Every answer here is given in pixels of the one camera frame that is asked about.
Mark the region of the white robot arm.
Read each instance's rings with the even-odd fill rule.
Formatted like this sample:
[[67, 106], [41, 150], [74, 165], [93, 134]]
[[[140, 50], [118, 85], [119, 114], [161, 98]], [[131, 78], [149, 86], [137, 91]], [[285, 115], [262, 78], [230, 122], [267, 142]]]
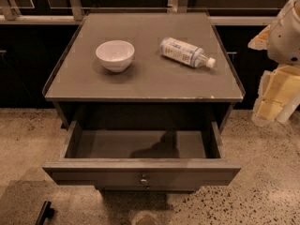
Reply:
[[247, 46], [266, 50], [278, 63], [261, 77], [252, 121], [260, 127], [275, 121], [285, 123], [300, 103], [300, 0], [289, 0]]

